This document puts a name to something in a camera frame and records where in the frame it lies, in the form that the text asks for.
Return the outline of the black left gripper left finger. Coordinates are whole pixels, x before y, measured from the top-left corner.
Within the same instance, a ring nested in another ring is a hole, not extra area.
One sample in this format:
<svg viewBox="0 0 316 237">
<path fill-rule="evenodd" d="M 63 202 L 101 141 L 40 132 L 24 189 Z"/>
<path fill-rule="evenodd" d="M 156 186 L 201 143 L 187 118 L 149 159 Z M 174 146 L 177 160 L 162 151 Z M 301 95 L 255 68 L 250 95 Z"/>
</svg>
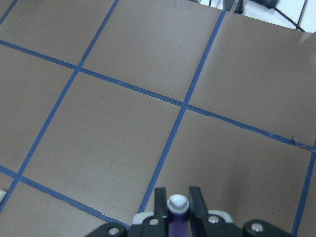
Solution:
<svg viewBox="0 0 316 237">
<path fill-rule="evenodd" d="M 168 236 L 168 207 L 166 188 L 155 188 L 154 216 L 158 220 L 157 227 L 158 237 Z"/>
</svg>

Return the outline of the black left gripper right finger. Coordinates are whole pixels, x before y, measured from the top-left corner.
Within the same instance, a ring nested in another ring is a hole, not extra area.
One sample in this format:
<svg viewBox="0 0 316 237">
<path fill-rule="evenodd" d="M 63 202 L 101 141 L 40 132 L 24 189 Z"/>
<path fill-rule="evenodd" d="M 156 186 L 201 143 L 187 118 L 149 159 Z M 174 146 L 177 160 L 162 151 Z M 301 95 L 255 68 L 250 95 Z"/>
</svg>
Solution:
<svg viewBox="0 0 316 237">
<path fill-rule="evenodd" d="M 208 210 L 203 199 L 201 189 L 189 186 L 190 227 L 193 237 L 204 237 L 204 219 L 208 217 Z"/>
</svg>

